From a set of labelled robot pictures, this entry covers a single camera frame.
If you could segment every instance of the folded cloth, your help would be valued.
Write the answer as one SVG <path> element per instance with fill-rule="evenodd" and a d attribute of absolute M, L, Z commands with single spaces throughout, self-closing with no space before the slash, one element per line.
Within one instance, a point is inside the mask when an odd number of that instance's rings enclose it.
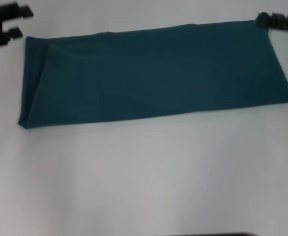
<path fill-rule="evenodd" d="M 26 38 L 24 128 L 288 102 L 255 21 Z"/>

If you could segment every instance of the dark green towel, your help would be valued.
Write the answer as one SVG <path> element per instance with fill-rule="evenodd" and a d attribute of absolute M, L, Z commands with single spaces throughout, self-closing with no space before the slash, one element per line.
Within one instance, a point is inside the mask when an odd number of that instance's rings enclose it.
<path fill-rule="evenodd" d="M 24 128 L 288 102 L 255 21 L 26 38 Z"/>

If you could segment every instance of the teal fabric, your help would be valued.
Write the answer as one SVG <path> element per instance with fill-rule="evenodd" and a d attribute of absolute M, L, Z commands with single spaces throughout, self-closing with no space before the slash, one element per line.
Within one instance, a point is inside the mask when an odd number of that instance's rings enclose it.
<path fill-rule="evenodd" d="M 24 128 L 288 102 L 255 21 L 26 38 Z"/>

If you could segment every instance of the white table surface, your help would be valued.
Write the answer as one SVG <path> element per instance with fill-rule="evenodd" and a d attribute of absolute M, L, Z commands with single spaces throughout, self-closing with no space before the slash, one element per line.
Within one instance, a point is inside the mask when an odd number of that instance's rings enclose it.
<path fill-rule="evenodd" d="M 28 0 L 62 37 L 288 13 L 288 0 Z M 288 79 L 288 33 L 270 33 Z M 24 40 L 0 48 L 0 236 L 288 236 L 288 104 L 25 130 Z"/>

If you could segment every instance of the white background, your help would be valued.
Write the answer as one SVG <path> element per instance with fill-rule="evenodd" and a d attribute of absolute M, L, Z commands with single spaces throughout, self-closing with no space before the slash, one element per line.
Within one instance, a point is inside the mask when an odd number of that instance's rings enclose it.
<path fill-rule="evenodd" d="M 35 17 L 4 28 L 47 38 L 288 13 L 288 0 L 19 3 Z M 270 38 L 288 79 L 288 33 Z M 288 235 L 288 104 L 24 130 L 23 65 L 23 40 L 0 48 L 0 236 Z"/>

